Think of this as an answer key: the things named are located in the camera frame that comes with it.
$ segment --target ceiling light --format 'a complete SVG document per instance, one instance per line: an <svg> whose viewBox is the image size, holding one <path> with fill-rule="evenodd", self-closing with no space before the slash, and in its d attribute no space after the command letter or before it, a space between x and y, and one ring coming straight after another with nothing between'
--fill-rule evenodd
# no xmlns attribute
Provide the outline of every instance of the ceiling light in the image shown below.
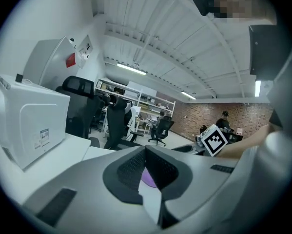
<svg viewBox="0 0 292 234"><path fill-rule="evenodd" d="M140 71L140 70L138 70L138 69L136 69L136 68L132 68L132 67L130 67L130 66L126 66L126 65L121 64L121 63L117 63L117 66L120 67L120 68L125 68L125 69L128 69L128 70L130 70L130 71L133 71L133 72L139 73L139 74L141 74L141 75L143 75L143 76L145 76L145 75L147 74L147 73L142 72L142 71Z"/></svg>
<svg viewBox="0 0 292 234"><path fill-rule="evenodd" d="M255 82L255 97L259 97L259 92L261 91L261 81L257 80Z"/></svg>
<svg viewBox="0 0 292 234"><path fill-rule="evenodd" d="M196 99L195 97L193 97L193 96L191 96L191 95L189 95L189 94L187 94L187 93L185 93L185 92L181 92L183 95L185 95L185 96L188 96L189 98L191 98L191 99Z"/></svg>

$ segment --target black mesh chair back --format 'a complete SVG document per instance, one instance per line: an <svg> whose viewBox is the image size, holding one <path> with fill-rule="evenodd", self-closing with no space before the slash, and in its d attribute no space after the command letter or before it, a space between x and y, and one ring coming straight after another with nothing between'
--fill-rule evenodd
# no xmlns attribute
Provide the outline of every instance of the black mesh chair back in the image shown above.
<svg viewBox="0 0 292 234"><path fill-rule="evenodd" d="M70 96L66 133L88 139L92 119L101 101L99 96L94 96L94 83L70 76L56 91Z"/></svg>
<svg viewBox="0 0 292 234"><path fill-rule="evenodd" d="M94 82L76 76L69 76L64 80L62 88L73 94L93 98Z"/></svg>
<svg viewBox="0 0 292 234"><path fill-rule="evenodd" d="M115 149L124 135L124 109L126 101L122 98L110 96L112 105L108 106L107 119L109 127L109 138L104 149Z"/></svg>
<svg viewBox="0 0 292 234"><path fill-rule="evenodd" d="M169 134L169 129L173 126L174 121L169 116L164 116L156 129L156 138L164 139Z"/></svg>

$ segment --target office chair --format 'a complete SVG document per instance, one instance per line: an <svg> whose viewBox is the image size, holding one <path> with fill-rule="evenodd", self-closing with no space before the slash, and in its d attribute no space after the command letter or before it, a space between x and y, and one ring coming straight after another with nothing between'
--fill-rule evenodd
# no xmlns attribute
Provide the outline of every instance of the office chair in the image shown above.
<svg viewBox="0 0 292 234"><path fill-rule="evenodd" d="M56 91L70 96L66 133L89 139L91 146L99 147L98 139L88 136L92 118L101 101L99 96L94 95L93 89L92 81L70 76Z"/></svg>
<svg viewBox="0 0 292 234"><path fill-rule="evenodd" d="M101 112L102 112L102 109L103 109L104 106L105 106L105 102L103 100L101 100L100 104L99 104L99 107L96 110L94 119L92 120L91 127L89 128L89 133L91 133L92 128L95 129L95 130L98 130L99 132L101 132L101 129L98 128L98 124L99 124L99 122L101 120L101 116L102 116Z"/></svg>
<svg viewBox="0 0 292 234"><path fill-rule="evenodd" d="M121 150L128 147L140 146L133 143L132 140L127 141L122 139L126 130L125 122L130 120L128 117L125 117L125 108L127 106L126 101L116 96L110 96L110 98L113 104L109 105L107 109L109 137L104 149ZM142 134L132 131L130 133L143 136Z"/></svg>
<svg viewBox="0 0 292 234"><path fill-rule="evenodd" d="M163 119L160 120L160 123L156 129L155 137L148 140L154 140L156 141L156 145L158 142L161 142L166 146L166 144L162 141L164 138L166 138L169 134L169 129L173 126L174 121L172 121L172 117L164 116Z"/></svg>

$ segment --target printer label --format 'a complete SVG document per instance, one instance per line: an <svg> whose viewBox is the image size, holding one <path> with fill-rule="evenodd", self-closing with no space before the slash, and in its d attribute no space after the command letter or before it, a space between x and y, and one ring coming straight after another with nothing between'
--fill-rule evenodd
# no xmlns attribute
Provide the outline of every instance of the printer label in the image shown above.
<svg viewBox="0 0 292 234"><path fill-rule="evenodd" d="M40 139L41 139L41 144L42 146L45 146L46 144L49 143L49 131L48 128L44 129L40 132Z"/></svg>
<svg viewBox="0 0 292 234"><path fill-rule="evenodd" d="M33 135L34 149L41 147L40 134Z"/></svg>

